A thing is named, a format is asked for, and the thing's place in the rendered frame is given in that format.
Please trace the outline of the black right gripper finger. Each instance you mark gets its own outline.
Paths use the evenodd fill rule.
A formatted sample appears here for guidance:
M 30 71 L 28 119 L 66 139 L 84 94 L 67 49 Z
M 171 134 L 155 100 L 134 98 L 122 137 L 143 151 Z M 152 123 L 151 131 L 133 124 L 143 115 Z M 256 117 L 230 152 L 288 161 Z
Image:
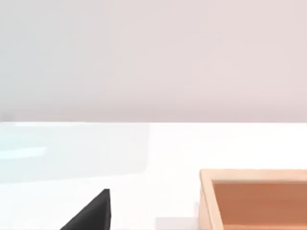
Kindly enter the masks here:
M 104 189 L 60 230 L 110 230 L 110 189 Z

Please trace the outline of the shallow salmon-coloured box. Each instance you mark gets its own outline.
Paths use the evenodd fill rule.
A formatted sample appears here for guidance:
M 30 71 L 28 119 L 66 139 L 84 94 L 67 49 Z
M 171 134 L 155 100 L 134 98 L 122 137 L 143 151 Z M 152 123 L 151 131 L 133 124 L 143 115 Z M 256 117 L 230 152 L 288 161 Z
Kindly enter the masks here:
M 307 230 L 307 170 L 201 169 L 199 230 Z

